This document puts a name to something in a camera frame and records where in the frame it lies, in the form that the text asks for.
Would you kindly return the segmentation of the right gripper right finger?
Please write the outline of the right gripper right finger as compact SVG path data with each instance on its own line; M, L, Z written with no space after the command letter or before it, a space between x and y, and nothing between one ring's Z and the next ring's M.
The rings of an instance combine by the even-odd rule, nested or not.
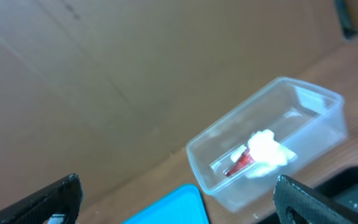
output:
M358 223L358 213L287 176L278 176L273 202L281 223Z

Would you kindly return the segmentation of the red snack wrapper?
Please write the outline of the red snack wrapper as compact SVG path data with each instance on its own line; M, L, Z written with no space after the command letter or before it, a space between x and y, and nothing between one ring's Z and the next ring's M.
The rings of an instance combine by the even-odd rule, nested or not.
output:
M227 168L224 171L224 175L226 177L230 177L235 173L241 171L245 167L254 163L254 159L250 155L250 149L247 146L243 146L242 148L237 148L231 155L231 161L233 161L233 165Z

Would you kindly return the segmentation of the white napkin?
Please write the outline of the white napkin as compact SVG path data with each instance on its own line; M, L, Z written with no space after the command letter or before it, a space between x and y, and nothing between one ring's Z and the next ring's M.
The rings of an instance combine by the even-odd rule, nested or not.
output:
M254 159L253 164L241 170L244 170L244 175L248 179L264 177L297 159L295 152L274 140L274 137L275 133L269 129L257 131L251 135L246 143L237 147L247 146Z

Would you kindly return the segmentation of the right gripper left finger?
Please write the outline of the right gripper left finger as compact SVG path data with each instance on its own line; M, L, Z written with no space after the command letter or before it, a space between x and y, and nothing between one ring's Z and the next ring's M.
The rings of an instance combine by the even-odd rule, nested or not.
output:
M69 174L0 210L0 224L44 223L52 217L60 223L75 224L82 200L80 178Z

